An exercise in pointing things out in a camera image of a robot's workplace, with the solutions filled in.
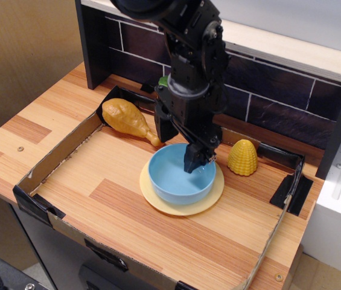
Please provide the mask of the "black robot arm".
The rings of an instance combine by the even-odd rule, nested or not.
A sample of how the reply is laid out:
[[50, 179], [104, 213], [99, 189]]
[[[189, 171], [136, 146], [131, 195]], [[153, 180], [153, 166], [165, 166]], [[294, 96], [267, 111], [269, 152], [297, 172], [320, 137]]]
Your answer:
[[152, 22], [165, 36], [171, 72], [157, 85], [155, 124], [161, 142], [181, 134], [188, 142], [183, 164], [192, 173], [216, 159], [222, 130], [213, 118], [226, 110], [223, 83], [230, 56], [220, 12], [211, 1], [114, 1], [126, 16]]

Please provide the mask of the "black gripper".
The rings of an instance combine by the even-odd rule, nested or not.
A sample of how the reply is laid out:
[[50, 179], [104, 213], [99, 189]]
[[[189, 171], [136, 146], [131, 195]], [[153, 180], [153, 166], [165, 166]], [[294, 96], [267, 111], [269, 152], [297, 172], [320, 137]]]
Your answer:
[[184, 171], [192, 173], [216, 159], [215, 150], [222, 141], [221, 127], [213, 123], [214, 113], [205, 96], [184, 98], [169, 88], [157, 85], [155, 125], [162, 143], [181, 134], [188, 142]]

